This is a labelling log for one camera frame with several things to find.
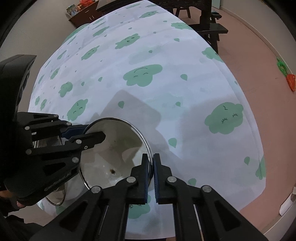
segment white tablecloth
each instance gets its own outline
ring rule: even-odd
[[[258,128],[234,76],[195,31],[147,0],[67,38],[41,68],[29,111],[73,124],[127,120],[174,176],[212,186],[238,210],[265,188]],[[66,205],[38,204],[51,214]],[[172,206],[155,203],[153,184],[149,203],[128,217],[126,238],[174,236]]]

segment wall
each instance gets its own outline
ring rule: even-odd
[[[260,0],[221,0],[221,9],[256,33],[296,74],[296,41],[280,17]]]
[[[75,30],[65,13],[68,6],[78,3],[79,0],[38,0],[16,22],[0,48],[0,61],[16,54],[37,55],[19,111],[28,111],[39,69]]]

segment silver screw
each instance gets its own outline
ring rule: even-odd
[[[101,191],[101,188],[99,186],[93,186],[91,188],[92,193],[99,193]]]
[[[173,177],[173,176],[168,177],[168,181],[169,181],[170,183],[174,183],[176,180],[177,180],[177,179],[176,179],[175,177]]]
[[[135,177],[128,177],[128,178],[126,179],[126,181],[127,181],[128,183],[134,183],[134,182],[136,181],[136,178],[135,178]]]
[[[73,158],[72,158],[72,162],[74,162],[74,163],[77,163],[77,162],[79,162],[79,159],[78,159],[78,157],[73,157]]]
[[[212,188],[208,185],[203,186],[202,189],[204,192],[210,192],[212,190]]]
[[[30,155],[31,153],[32,153],[31,149],[27,149],[27,150],[26,150],[26,154],[27,154],[27,155]]]

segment pink floor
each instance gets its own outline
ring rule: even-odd
[[[199,10],[190,8],[180,18],[198,23]],[[241,213],[259,230],[279,213],[296,181],[296,95],[278,70],[276,57],[248,27],[219,10],[218,21],[229,32],[220,35],[219,55],[232,71],[254,113],[266,160],[266,188]]]

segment silver rim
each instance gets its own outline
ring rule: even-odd
[[[83,131],[83,134],[85,134],[94,124],[96,124],[97,122],[99,121],[104,121],[104,120],[114,120],[114,121],[121,121],[121,122],[124,122],[126,124],[128,124],[132,130],[137,133],[140,137],[141,137],[141,140],[143,141],[143,143],[145,144],[147,150],[148,150],[148,159],[150,160],[150,165],[149,165],[149,172],[150,172],[150,180],[149,180],[149,184],[150,185],[150,182],[152,180],[152,151],[151,151],[151,148],[148,144],[148,142],[146,141],[146,139],[144,138],[144,136],[142,135],[142,133],[136,128],[134,127],[132,124],[130,124],[129,122],[127,122],[126,120],[123,120],[123,119],[120,119],[120,118],[114,118],[114,117],[108,117],[108,118],[102,118],[102,119],[98,119],[96,121],[94,121],[93,123],[89,124],[85,130]],[[87,187],[87,189],[91,189],[91,187],[88,185],[88,183],[86,182],[86,180],[84,179],[84,176],[82,174],[82,170],[81,168],[79,167],[79,174],[80,174],[80,177],[81,179],[83,180],[83,183],[85,184],[85,186]]]

